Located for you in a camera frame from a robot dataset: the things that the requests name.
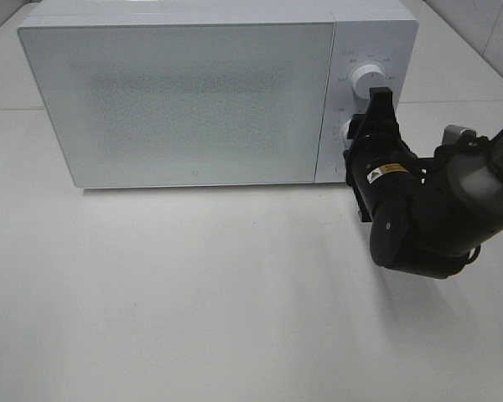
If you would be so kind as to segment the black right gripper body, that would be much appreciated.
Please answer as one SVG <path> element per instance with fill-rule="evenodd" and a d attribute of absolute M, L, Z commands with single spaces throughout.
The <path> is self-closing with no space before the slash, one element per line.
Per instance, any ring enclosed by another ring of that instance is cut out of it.
<path fill-rule="evenodd" d="M 358 147 L 344 153 L 346 182 L 352 188 L 360 220 L 378 218 L 412 222 L 409 207 L 418 187 L 417 156 L 399 134 L 365 134 Z"/>

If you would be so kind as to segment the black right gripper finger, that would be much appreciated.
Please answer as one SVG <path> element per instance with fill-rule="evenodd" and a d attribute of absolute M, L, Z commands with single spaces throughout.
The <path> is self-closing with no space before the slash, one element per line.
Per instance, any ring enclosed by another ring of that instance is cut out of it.
<path fill-rule="evenodd" d="M 393 93 L 388 87 L 370 89 L 370 101 L 362 122 L 364 134 L 399 134 L 399 125 L 393 105 Z"/>
<path fill-rule="evenodd" d="M 358 147 L 366 133 L 366 114 L 354 114 L 345 134 L 345 148 Z"/>

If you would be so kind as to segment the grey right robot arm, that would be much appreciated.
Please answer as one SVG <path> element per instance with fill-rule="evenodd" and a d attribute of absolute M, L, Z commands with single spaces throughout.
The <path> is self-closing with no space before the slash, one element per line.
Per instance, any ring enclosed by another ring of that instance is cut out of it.
<path fill-rule="evenodd" d="M 419 157 L 402 140 L 392 91 L 375 87 L 348 138 L 346 183 L 371 225 L 376 265 L 445 279 L 503 230 L 503 129 L 484 137 L 450 125 L 433 155 Z"/>

